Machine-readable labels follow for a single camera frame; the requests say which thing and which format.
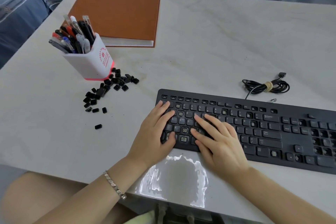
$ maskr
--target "white desk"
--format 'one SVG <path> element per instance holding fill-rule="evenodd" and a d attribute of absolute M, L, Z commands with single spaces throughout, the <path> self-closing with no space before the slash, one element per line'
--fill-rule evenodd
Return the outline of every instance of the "white desk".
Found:
<path fill-rule="evenodd" d="M 109 49 L 115 66 L 140 83 L 100 100 L 107 114 L 85 113 L 85 93 L 99 82 L 85 81 L 48 44 L 74 1 L 62 1 L 0 70 L 1 164 L 89 183 L 127 154 L 160 88 L 243 98 L 242 79 L 287 72 L 288 93 L 249 99 L 336 110 L 336 6 L 161 0 L 155 48 Z M 251 165 L 336 217 L 336 175 Z M 173 149 L 129 192 L 270 222 L 195 152 Z"/>

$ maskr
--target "book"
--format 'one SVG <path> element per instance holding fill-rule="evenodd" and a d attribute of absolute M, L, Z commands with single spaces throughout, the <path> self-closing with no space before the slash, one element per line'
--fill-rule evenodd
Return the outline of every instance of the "book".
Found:
<path fill-rule="evenodd" d="M 69 16 L 90 17 L 106 46 L 155 47 L 160 0 L 76 0 Z"/>

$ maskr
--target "keyboard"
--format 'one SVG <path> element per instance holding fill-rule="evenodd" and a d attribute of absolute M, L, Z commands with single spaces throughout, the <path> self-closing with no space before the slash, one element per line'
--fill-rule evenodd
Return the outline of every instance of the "keyboard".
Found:
<path fill-rule="evenodd" d="M 194 120 L 207 113 L 235 128 L 248 160 L 336 174 L 335 111 L 166 89 L 160 100 L 175 111 L 161 143 L 174 131 L 175 148 L 199 152 L 190 129 L 209 136 Z"/>

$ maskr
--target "silver bracelet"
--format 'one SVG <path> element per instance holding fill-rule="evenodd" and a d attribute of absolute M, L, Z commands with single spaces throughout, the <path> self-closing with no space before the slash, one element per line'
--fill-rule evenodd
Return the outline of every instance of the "silver bracelet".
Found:
<path fill-rule="evenodd" d="M 105 175 L 107 181 L 111 184 L 112 188 L 117 192 L 117 194 L 122 198 L 125 199 L 126 195 L 121 192 L 121 190 L 118 188 L 118 186 L 112 181 L 111 177 L 107 174 L 107 171 L 103 172 L 103 175 Z"/>

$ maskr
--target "pen holder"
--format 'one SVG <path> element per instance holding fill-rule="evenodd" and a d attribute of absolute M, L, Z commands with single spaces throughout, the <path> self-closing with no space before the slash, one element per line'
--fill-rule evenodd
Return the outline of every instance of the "pen holder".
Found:
<path fill-rule="evenodd" d="M 89 53 L 62 53 L 62 55 L 85 80 L 103 81 L 111 74 L 114 62 L 100 36 L 97 33 L 95 36 Z"/>

